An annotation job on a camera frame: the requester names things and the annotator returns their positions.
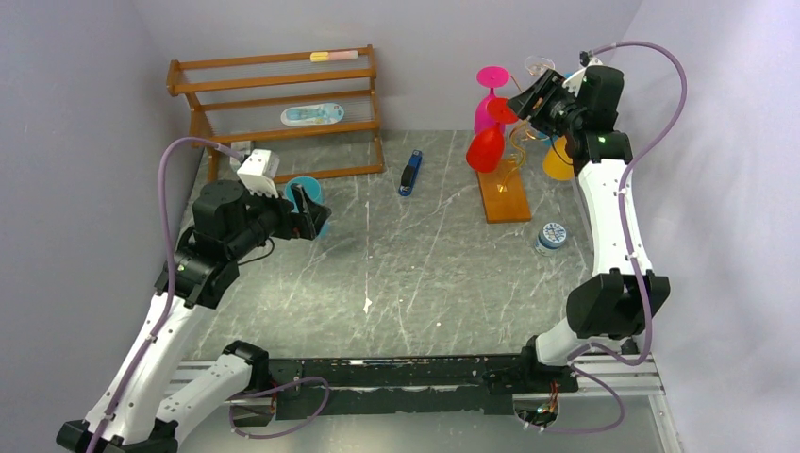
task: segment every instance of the brown wooden board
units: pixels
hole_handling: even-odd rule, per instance
[[[528,222],[531,219],[523,181],[514,167],[514,159],[503,159],[493,172],[477,173],[487,223]],[[511,176],[503,186],[509,171],[512,171]]]

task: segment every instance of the yellow cup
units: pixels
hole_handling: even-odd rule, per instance
[[[544,162],[542,162],[544,172],[556,181],[569,181],[575,177],[573,160],[567,156],[566,146],[567,139],[559,137],[553,146],[550,146],[550,150],[547,151]]]

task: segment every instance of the gray wall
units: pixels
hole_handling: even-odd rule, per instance
[[[634,172],[637,214],[673,294],[655,355],[687,452],[797,451],[800,138],[792,0],[645,0],[625,37],[686,66],[675,131]],[[620,49],[622,130],[641,147],[669,119],[669,62]]]
[[[187,122],[129,1],[0,11],[0,450],[55,452],[147,310],[164,257],[158,160]],[[176,221],[197,158],[171,165]]]
[[[134,0],[158,46],[174,59],[371,43],[384,126],[394,129],[472,128],[487,92],[475,82],[480,68],[505,66],[524,83],[525,57],[544,55],[573,71],[579,51],[622,38],[641,2]]]

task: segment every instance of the marble tabletop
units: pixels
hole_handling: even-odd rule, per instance
[[[522,179],[533,219],[487,224],[464,159],[473,135],[384,131],[386,172],[322,180],[333,209],[326,236],[276,240],[270,258],[244,265],[186,359],[216,359],[235,340],[277,358],[518,352],[552,327],[568,293],[591,275],[579,202],[569,182],[542,171],[547,148],[527,142]],[[281,173],[375,160],[369,137],[259,145],[279,154]],[[414,149],[424,152],[423,165],[412,196],[402,197],[397,187]],[[204,158],[190,202],[206,165]],[[234,176],[224,166],[221,177]],[[548,222],[569,232],[551,258],[533,249]]]

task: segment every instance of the wooden dish rack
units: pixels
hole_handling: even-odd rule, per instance
[[[340,61],[311,62],[311,52],[261,55],[233,59],[206,59],[199,61],[172,60],[167,75],[167,91],[172,96],[183,94],[191,112],[190,135],[203,137],[230,145],[239,141],[268,141],[295,139],[325,134],[337,134],[371,130],[375,142],[377,163],[345,167],[332,170],[310,171],[294,175],[275,177],[276,183],[284,183],[293,177],[308,175],[316,178],[366,175],[381,173],[385,169],[380,143],[380,110],[375,94],[375,52],[371,45],[358,49],[358,58]],[[244,73],[245,77],[229,77],[230,73]],[[317,92],[282,97],[248,98],[264,87],[314,84],[350,79],[369,79],[369,88],[339,92]],[[216,102],[214,95],[235,93],[235,100]],[[284,126],[279,116],[283,109],[308,103],[335,102],[344,108],[344,118],[333,125]],[[234,132],[235,127],[225,127],[222,114],[234,109],[261,109],[258,117],[263,124],[257,130]],[[220,165],[219,151],[206,148],[208,152],[208,181],[217,179]]]

